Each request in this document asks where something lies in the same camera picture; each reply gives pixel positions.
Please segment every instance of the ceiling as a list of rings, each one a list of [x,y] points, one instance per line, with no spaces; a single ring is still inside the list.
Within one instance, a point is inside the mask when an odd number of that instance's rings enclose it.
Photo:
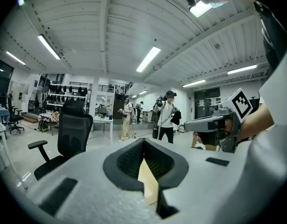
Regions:
[[[98,74],[153,85],[206,79],[199,89],[266,77],[260,30],[253,4],[246,0],[228,2],[199,18],[189,12],[186,0],[25,0],[1,26],[0,59],[30,73]],[[61,60],[45,49],[39,34]],[[161,52],[137,72],[153,46]],[[256,63],[257,69],[227,75]]]

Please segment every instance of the white t-shirt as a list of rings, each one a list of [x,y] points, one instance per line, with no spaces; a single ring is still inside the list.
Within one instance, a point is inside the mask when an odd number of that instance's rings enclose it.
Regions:
[[[161,126],[163,128],[172,128],[173,127],[173,123],[171,123],[171,114],[172,114],[172,111],[173,111],[173,105],[172,103],[169,104],[167,101],[166,101],[166,104],[165,104],[165,107],[163,109],[163,106],[162,107],[158,107],[159,110],[161,110],[161,114],[160,114],[160,117],[159,117],[159,121],[158,121],[158,126]]]
[[[129,111],[129,108],[132,110],[132,104],[130,102],[127,105],[124,105],[124,110]]]

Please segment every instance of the floor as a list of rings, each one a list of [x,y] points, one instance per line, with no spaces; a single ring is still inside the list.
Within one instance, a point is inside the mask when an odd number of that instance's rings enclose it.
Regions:
[[[60,155],[57,150],[58,128],[53,128],[54,136],[52,136],[50,130],[44,133],[37,131],[37,123],[31,124],[23,120],[19,126],[25,127],[25,131],[22,131],[21,134],[19,134],[17,131],[12,132],[12,134],[7,132],[7,145],[18,174],[21,175],[23,181],[28,187],[32,187],[37,182],[33,172],[37,167],[42,165],[45,160],[37,148],[29,150],[27,145],[35,141],[46,140],[48,144],[46,144],[44,148],[48,157],[52,159]],[[142,129],[141,125],[135,124],[133,127],[134,132],[137,133],[136,137],[152,138],[152,129]],[[115,143],[119,141],[120,135],[121,131],[119,130],[119,127],[113,129],[112,145],[115,145]],[[174,143],[176,145],[182,145],[190,148],[192,137],[192,132],[180,133],[174,137]],[[94,133],[91,132],[91,139],[88,139],[87,144],[86,150],[103,148],[107,145],[111,145],[111,141],[109,139],[109,128],[105,127],[104,134],[103,126],[97,126],[96,131],[94,131]],[[9,185],[16,187],[22,193],[28,192],[28,189],[25,190],[14,175],[13,170],[10,168],[9,163],[7,162],[6,156],[4,156],[4,160],[6,161],[8,167],[4,169],[0,162],[0,173],[3,179],[8,182]],[[149,197],[148,199],[149,204],[153,203],[152,198]]]

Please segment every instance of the ceiling light fixture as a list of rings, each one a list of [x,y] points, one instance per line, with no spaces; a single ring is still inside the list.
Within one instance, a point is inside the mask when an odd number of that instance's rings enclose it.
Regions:
[[[200,83],[203,83],[203,82],[205,82],[205,80],[196,81],[196,82],[193,82],[193,83],[190,83],[190,84],[184,84],[183,87],[188,87],[188,86],[192,86],[192,85],[195,85],[195,84],[200,84]]]
[[[136,71],[142,72],[160,51],[161,50],[159,48],[153,47],[143,59]]]
[[[197,4],[194,7],[190,8],[190,12],[195,16],[195,17],[200,17],[202,14],[206,13],[209,11],[212,7],[212,5],[205,4],[201,1],[197,2]]]
[[[244,67],[241,69],[228,71],[227,74],[230,75],[230,74],[245,71],[245,70],[251,70],[251,69],[255,69],[256,67],[257,67],[257,65],[247,66],[247,67]]]
[[[24,4],[24,0],[18,0],[19,6],[22,6]]]
[[[46,40],[46,38],[44,37],[43,34],[38,35],[37,37],[42,43],[43,45],[48,49],[49,52],[51,52],[51,54],[57,59],[60,60],[60,56],[56,53],[56,51],[51,47],[51,45],[49,44],[49,42]]]
[[[9,51],[6,52],[9,56],[11,56],[13,59],[15,59],[16,61],[20,62],[23,65],[26,65],[25,62],[21,61],[19,58],[15,57],[12,53],[10,53]]]

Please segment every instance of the chair headrest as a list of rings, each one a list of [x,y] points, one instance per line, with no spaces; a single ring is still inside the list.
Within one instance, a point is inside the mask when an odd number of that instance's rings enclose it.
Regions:
[[[63,104],[62,112],[78,117],[85,116],[85,102],[77,100],[68,100]]]

